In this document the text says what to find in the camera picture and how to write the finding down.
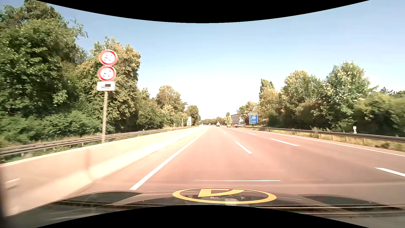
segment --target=blue sign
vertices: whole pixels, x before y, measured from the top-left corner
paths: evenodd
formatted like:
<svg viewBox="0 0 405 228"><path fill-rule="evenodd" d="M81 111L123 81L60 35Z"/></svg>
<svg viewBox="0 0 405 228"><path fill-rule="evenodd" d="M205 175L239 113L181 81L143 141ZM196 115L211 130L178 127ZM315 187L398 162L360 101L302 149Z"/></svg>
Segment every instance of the blue sign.
<svg viewBox="0 0 405 228"><path fill-rule="evenodd" d="M249 113L249 124L256 124L258 121L257 113Z"/></svg>

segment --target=asphalt road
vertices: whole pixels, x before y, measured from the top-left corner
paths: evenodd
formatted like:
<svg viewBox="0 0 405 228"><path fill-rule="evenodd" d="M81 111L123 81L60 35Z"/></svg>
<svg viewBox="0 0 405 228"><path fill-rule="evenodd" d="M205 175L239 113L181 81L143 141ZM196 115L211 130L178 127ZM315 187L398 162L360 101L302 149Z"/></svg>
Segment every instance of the asphalt road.
<svg viewBox="0 0 405 228"><path fill-rule="evenodd" d="M246 129L201 128L82 193L233 187L405 203L405 153Z"/></svg>

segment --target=circular traffic sign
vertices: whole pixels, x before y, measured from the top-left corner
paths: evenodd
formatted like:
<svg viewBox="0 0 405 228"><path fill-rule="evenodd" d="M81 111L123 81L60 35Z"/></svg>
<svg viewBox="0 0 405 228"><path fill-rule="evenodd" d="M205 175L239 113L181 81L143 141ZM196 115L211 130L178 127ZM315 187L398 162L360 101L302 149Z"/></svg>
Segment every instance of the circular traffic sign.
<svg viewBox="0 0 405 228"><path fill-rule="evenodd" d="M196 199L196 198L191 198L187 196L181 195L181 192L184 191L189 191L193 189L200 189L200 193L198 195L198 198L201 197L212 197L212 196L226 196L226 195L233 195L233 194L239 194L244 191L250 191L250 192L256 192L262 194L264 197L263 199L259 200L247 200L247 201L220 201L220 200L203 200L203 199ZM226 191L226 192L220 192L220 193L212 193L211 191ZM183 189L179 190L176 192L173 192L173 196L182 200L189 200L189 201L194 201L194 202L202 202L202 203L214 203L214 204L255 204L255 203L263 203L263 202L269 202L277 199L277 197L271 193L264 192L264 191L258 191L258 190L250 190L250 189L243 189L243 188L189 188L189 189Z"/></svg>
<svg viewBox="0 0 405 228"><path fill-rule="evenodd" d="M98 56L98 60L100 61L100 63L102 63L104 65L112 66L115 63L117 63L118 56L117 56L117 53L115 53L115 51L110 50L110 49L105 49Z"/></svg>
<svg viewBox="0 0 405 228"><path fill-rule="evenodd" d="M114 81L117 71L112 66L102 66L98 69L98 78L104 82Z"/></svg>

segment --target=yellow logo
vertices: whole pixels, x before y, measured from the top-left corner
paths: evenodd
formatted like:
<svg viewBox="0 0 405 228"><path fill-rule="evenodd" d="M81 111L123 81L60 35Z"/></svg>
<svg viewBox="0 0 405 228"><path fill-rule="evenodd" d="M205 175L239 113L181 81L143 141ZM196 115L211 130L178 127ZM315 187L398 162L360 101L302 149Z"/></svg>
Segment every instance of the yellow logo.
<svg viewBox="0 0 405 228"><path fill-rule="evenodd" d="M197 198L191 198L182 195L182 192L198 192L198 191L192 191L192 190L198 190L198 198L212 198L212 199L223 199L224 201L220 200L208 200L208 199L197 199ZM247 195L241 195L239 196L238 194L246 191ZM226 198L221 198L218 196L229 196L229 195L236 195L236 199L239 201L225 201ZM263 203L263 202L269 202L275 200L277 197L271 193L267 193L264 191L257 191L257 190L250 190L250 189L235 189L235 188L189 188L189 189L184 189L184 190L179 190L176 192L173 192L173 196L182 200L189 200L189 201L194 201L194 202L203 202L203 203L216 203L216 204L253 204L253 203ZM251 198L263 198L263 199L258 199L258 200L249 200Z"/></svg>

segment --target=car hood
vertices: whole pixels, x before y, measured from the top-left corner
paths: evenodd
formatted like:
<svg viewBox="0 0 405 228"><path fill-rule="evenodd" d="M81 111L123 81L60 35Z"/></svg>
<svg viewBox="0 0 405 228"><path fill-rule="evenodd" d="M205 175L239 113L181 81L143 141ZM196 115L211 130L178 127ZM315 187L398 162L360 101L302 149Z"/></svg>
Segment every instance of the car hood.
<svg viewBox="0 0 405 228"><path fill-rule="evenodd" d="M405 205L383 205L337 195L292 195L233 188L179 191L100 191L82 194L10 216L13 227L39 227L114 211L177 205L247 206L304 213L332 219L402 216Z"/></svg>

